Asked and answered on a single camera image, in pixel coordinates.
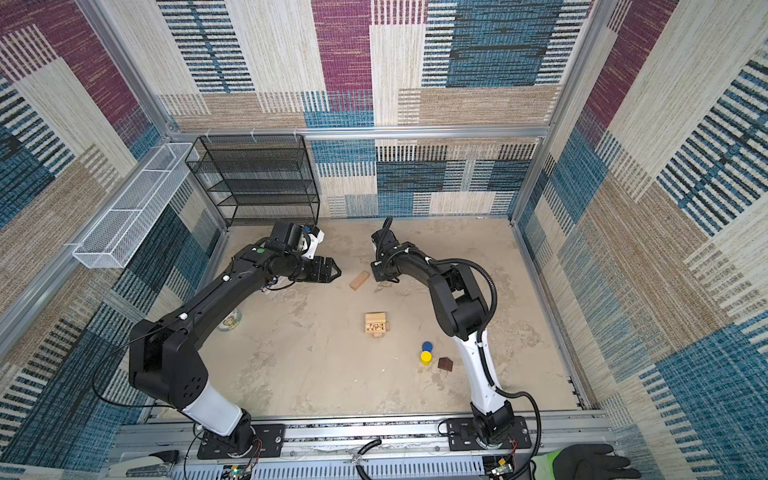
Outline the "black green gloved hand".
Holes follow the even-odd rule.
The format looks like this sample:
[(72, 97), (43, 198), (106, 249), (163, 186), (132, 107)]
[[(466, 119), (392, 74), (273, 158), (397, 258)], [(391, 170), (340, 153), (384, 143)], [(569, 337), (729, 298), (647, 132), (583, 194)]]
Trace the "black green gloved hand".
[(616, 455), (609, 444), (576, 444), (532, 459), (531, 479), (640, 479), (631, 461)]

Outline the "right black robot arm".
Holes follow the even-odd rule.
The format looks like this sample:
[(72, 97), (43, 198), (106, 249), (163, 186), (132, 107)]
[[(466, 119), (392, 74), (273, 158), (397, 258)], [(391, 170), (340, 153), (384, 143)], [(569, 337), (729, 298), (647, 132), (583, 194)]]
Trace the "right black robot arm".
[(498, 307), (498, 290), (488, 272), (473, 261), (436, 259), (411, 242), (399, 241), (392, 222), (387, 217), (371, 235), (374, 278), (397, 283), (408, 275), (428, 288), (438, 325), (455, 340), (468, 374), (476, 435), (484, 446), (500, 444), (514, 425), (511, 401), (531, 395), (503, 390), (495, 371), (487, 327)]

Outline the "cow picture wood block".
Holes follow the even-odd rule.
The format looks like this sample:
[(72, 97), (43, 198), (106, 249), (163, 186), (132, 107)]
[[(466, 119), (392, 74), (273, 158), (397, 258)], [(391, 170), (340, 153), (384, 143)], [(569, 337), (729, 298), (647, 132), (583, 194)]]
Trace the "cow picture wood block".
[(382, 332), (383, 334), (386, 334), (387, 333), (386, 322), (384, 323), (366, 323), (365, 322), (365, 332), (371, 335), (374, 332)]

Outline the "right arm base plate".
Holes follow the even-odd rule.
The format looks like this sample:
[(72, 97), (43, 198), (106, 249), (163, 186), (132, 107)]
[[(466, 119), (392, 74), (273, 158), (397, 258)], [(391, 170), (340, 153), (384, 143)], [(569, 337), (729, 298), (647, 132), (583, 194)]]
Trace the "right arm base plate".
[(524, 417), (516, 416), (512, 427), (492, 443), (483, 442), (471, 417), (452, 417), (441, 420), (437, 426), (439, 435), (446, 437), (450, 451), (530, 449), (533, 441)]

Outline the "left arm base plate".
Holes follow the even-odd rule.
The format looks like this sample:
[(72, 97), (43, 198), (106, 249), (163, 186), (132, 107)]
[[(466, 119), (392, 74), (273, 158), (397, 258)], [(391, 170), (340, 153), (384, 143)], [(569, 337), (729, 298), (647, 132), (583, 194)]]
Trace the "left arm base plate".
[(196, 458), (199, 460), (277, 458), (281, 455), (286, 425), (252, 424), (245, 440), (221, 437), (203, 430)]

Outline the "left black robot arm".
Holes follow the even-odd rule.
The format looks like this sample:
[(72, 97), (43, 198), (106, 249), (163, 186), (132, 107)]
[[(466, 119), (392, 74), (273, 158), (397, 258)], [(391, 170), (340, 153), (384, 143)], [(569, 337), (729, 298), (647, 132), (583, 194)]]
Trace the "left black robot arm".
[(239, 250), (191, 300), (157, 321), (136, 323), (130, 333), (129, 384), (197, 422), (227, 455), (245, 455), (256, 438), (251, 416), (211, 384), (199, 350), (233, 310), (273, 281), (338, 278), (335, 261), (316, 253), (323, 239), (316, 226), (278, 221), (268, 236)]

